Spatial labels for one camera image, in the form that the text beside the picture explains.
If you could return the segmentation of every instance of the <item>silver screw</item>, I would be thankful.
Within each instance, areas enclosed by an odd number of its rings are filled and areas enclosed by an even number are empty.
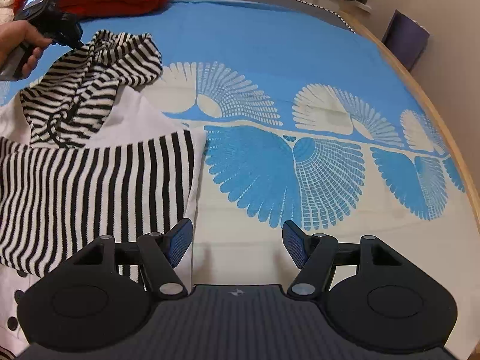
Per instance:
[[[160,292],[164,295],[177,295],[183,291],[178,283],[165,283],[160,286]]]
[[[308,283],[298,283],[292,287],[292,291],[297,295],[311,295],[315,292],[315,287]]]

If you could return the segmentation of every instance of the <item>beige wall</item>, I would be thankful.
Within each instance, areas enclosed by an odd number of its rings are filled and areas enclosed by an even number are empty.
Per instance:
[[[480,0],[369,0],[360,19],[380,39],[395,9],[430,33],[413,76],[452,132],[480,190]]]

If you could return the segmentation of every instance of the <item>bed sheet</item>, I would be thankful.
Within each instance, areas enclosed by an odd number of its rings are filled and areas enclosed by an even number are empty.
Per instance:
[[[340,242],[374,234],[453,294],[447,347],[468,357],[480,337],[475,219],[442,137],[375,44],[228,0],[86,22],[83,40],[102,28],[152,33],[164,72],[142,93],[207,132],[194,282],[287,286],[298,270],[281,240],[286,220]],[[31,80],[63,52],[49,48]],[[25,83],[2,85],[6,101]],[[338,269],[335,281],[354,273]]]

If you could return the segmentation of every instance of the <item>purple object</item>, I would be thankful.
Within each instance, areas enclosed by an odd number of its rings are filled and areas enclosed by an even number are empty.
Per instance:
[[[411,71],[427,46],[429,37],[430,34],[424,28],[397,10],[382,42]]]

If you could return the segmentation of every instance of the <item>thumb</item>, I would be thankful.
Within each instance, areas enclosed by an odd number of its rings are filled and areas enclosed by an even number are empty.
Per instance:
[[[50,38],[44,37],[33,25],[28,22],[25,26],[25,40],[28,43],[41,48],[46,48],[52,43]]]

